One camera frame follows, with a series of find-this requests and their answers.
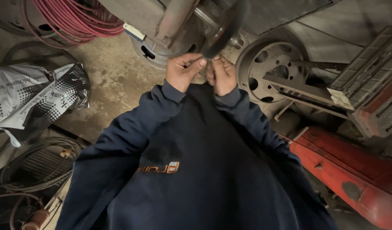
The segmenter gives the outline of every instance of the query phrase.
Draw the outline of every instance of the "hand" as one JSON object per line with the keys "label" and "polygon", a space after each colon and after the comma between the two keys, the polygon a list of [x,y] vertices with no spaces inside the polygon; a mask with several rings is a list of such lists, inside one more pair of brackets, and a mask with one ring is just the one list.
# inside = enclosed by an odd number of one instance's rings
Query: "hand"
{"label": "hand", "polygon": [[214,86],[214,93],[218,96],[229,94],[237,86],[236,67],[219,55],[215,56],[212,62],[216,76],[208,65],[206,75],[209,84]]}
{"label": "hand", "polygon": [[175,89],[186,92],[193,77],[206,65],[202,54],[187,53],[179,57],[168,59],[166,66],[166,81]]}

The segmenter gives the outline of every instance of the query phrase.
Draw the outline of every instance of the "coiled hose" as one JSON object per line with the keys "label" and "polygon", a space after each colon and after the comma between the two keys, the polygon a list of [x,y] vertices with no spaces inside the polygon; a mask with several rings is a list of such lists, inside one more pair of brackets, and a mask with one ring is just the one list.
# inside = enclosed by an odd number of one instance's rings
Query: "coiled hose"
{"label": "coiled hose", "polygon": [[[61,162],[49,174],[43,176],[31,185],[25,186],[19,182],[12,181],[12,176],[23,164],[27,161],[36,161],[35,158],[32,158],[35,154],[46,155],[47,157],[47,154],[50,154],[52,156],[52,154],[56,154],[53,153],[53,149],[70,149],[71,153],[68,156],[64,156]],[[26,152],[12,161],[15,153],[16,151],[14,150],[2,170],[0,175],[0,187],[4,187],[8,191],[34,192],[43,190],[69,178],[72,173],[72,162],[74,162],[81,153],[81,145],[72,139],[55,137],[34,144]],[[38,159],[38,161],[40,164],[46,163],[44,160]],[[65,162],[69,165],[65,169],[59,171]]]}
{"label": "coiled hose", "polygon": [[31,25],[27,16],[26,1],[21,0],[21,11],[27,27],[37,39],[57,49],[86,44],[96,37],[114,37],[124,31],[124,22],[111,15],[97,0],[91,1],[92,8],[76,0],[32,0],[51,29],[71,43],[64,46],[55,45],[41,38]]}

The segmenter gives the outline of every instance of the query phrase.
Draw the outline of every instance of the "orange embroidered logo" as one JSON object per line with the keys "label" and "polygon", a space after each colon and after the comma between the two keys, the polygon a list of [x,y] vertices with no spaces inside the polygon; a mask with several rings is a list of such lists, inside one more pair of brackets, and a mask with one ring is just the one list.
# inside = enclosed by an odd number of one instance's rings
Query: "orange embroidered logo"
{"label": "orange embroidered logo", "polygon": [[179,167],[179,162],[170,162],[169,165],[165,165],[163,170],[159,170],[159,167],[156,166],[152,166],[152,167],[143,166],[143,167],[139,167],[136,171],[172,174],[178,171],[178,167]]}

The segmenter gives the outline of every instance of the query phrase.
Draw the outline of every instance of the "red hose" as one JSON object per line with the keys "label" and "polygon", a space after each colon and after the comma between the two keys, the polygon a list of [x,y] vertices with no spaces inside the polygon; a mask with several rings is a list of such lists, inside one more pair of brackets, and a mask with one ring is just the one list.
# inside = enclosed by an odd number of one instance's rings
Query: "red hose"
{"label": "red hose", "polygon": [[26,0],[22,0],[22,13],[31,32],[45,44],[66,49],[86,44],[96,37],[114,37],[124,31],[124,22],[103,7],[97,0],[92,0],[92,8],[81,5],[75,0],[32,0],[47,24],[72,45],[58,46],[41,38],[30,24]]}

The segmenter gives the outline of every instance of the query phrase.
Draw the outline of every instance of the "red metal equipment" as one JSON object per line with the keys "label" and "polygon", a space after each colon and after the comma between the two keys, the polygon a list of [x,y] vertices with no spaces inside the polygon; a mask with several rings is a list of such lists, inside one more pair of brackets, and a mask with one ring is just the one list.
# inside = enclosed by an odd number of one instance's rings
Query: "red metal equipment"
{"label": "red metal equipment", "polygon": [[290,145],[302,165],[374,225],[392,230],[392,160],[318,127]]}

